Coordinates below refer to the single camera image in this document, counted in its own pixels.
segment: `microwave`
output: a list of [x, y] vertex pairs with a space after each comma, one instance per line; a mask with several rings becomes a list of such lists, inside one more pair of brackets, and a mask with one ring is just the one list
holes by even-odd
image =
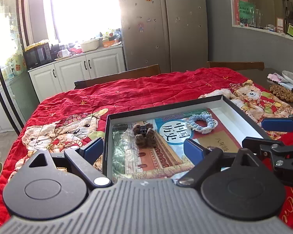
[[33, 47], [23, 52], [27, 70], [37, 68], [41, 65], [52, 62], [49, 43]]

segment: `black circular disc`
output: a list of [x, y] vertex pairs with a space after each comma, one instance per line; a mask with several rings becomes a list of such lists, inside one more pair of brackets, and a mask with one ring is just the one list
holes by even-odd
[[11, 179], [3, 190], [11, 214], [30, 220], [54, 219], [74, 211], [87, 196], [85, 182], [74, 174], [56, 170], [47, 178], [39, 176], [31, 173], [28, 179]]
[[257, 221], [279, 213], [285, 189], [268, 170], [239, 166], [209, 176], [201, 186], [205, 202], [236, 220]]

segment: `open box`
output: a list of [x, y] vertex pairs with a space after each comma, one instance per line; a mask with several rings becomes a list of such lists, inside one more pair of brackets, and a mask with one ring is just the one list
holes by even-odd
[[[184, 121], [190, 115], [200, 114], [203, 111], [211, 113], [214, 123], [217, 124], [211, 133], [202, 135], [185, 127], [182, 131], [187, 133], [188, 136], [177, 134], [178, 131], [176, 131], [176, 135], [179, 135], [179, 137], [169, 137], [168, 134], [163, 134], [163, 126], [167, 128], [167, 124], [171, 124], [172, 121], [178, 122], [176, 127], [185, 126]], [[152, 123], [154, 126], [158, 147], [141, 149], [130, 139], [133, 138], [134, 140], [133, 124], [140, 123], [143, 125], [146, 122]], [[246, 136], [269, 139], [269, 136], [261, 127], [223, 95], [110, 114], [105, 129], [103, 174], [114, 180], [118, 177], [171, 177], [193, 167], [190, 160], [182, 155], [183, 141], [186, 138], [194, 139], [204, 147], [211, 145], [222, 148], [224, 151], [236, 152], [241, 148], [242, 140]], [[123, 149], [116, 146], [119, 142], [123, 145]], [[128, 156], [134, 156], [134, 161], [128, 161]], [[153, 161], [154, 166], [147, 167], [147, 164], [143, 163], [144, 161]], [[123, 173], [119, 174], [116, 169], [121, 169]]]

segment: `table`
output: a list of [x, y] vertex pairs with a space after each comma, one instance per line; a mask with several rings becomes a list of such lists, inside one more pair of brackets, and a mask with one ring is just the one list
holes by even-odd
[[282, 75], [279, 71], [273, 68], [265, 68], [263, 71], [258, 69], [246, 69], [246, 70], [238, 70], [240, 74], [243, 76], [251, 79], [254, 83], [257, 83], [264, 87], [265, 89], [269, 90], [272, 84], [276, 84], [275, 82], [269, 80], [267, 78], [268, 74], [278, 73]]

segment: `glass door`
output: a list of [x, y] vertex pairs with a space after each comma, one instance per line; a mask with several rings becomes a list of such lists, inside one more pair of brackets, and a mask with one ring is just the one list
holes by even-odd
[[0, 0], [0, 95], [18, 134], [39, 104], [23, 55], [28, 45], [23, 1]]

